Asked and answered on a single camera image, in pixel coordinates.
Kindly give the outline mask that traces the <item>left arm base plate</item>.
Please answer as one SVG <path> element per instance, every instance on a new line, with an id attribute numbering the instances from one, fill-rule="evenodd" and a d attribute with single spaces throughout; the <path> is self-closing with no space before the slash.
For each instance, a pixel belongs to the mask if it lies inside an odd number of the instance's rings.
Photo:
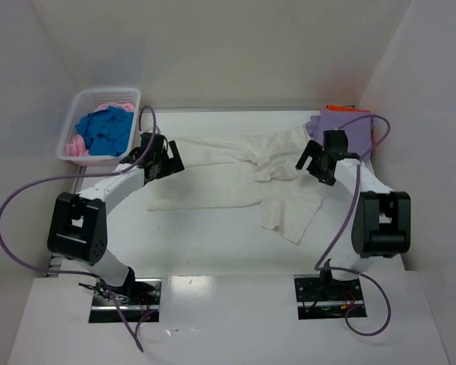
<path id="1" fill-rule="evenodd" d="M 159 322 L 161 278 L 140 278 L 136 280 L 138 289 L 129 299 L 117 298 L 119 307 L 127 322 Z M 109 294 L 102 289 L 100 284 L 94 287 L 88 322 L 93 324 L 119 323 L 121 318 Z"/>

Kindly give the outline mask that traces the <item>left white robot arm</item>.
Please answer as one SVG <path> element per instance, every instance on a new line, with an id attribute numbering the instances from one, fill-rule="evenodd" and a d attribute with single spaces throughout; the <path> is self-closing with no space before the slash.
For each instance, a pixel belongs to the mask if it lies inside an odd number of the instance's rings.
<path id="1" fill-rule="evenodd" d="M 174 140 L 145 132 L 141 145 L 120 160 L 113 172 L 78 194 L 62 193 L 55 201 L 47 247 L 78 262 L 111 287 L 125 287 L 133 270 L 108 250 L 107 216 L 133 192 L 152 181 L 184 170 Z"/>

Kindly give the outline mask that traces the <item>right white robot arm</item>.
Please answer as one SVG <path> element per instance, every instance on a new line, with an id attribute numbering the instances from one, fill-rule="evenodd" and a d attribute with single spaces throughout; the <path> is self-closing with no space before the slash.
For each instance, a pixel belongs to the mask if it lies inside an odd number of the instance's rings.
<path id="1" fill-rule="evenodd" d="M 324 132 L 309 141 L 296 163 L 326 186 L 342 185 L 352 196 L 340 229 L 321 254 L 315 270 L 335 281 L 352 281 L 373 265 L 406 253 L 411 238 L 411 199 L 381 182 L 362 158 L 348 151 L 345 131 Z"/>

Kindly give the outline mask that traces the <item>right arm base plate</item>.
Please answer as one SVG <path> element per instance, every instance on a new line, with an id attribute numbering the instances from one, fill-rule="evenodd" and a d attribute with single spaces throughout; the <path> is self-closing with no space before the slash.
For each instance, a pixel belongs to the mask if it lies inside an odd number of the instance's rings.
<path id="1" fill-rule="evenodd" d="M 367 317 L 359 279 L 341 284 L 322 284 L 318 275 L 294 277 L 299 320 Z"/>

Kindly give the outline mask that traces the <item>white t shirt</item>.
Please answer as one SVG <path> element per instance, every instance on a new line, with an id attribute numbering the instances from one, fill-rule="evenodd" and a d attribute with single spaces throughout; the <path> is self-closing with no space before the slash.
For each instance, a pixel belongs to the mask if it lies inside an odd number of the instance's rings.
<path id="1" fill-rule="evenodd" d="M 297 126 L 269 135 L 178 137 L 185 169 L 147 186 L 148 211 L 261 208 L 261 226 L 298 244 L 325 197 L 296 169 L 307 143 Z"/>

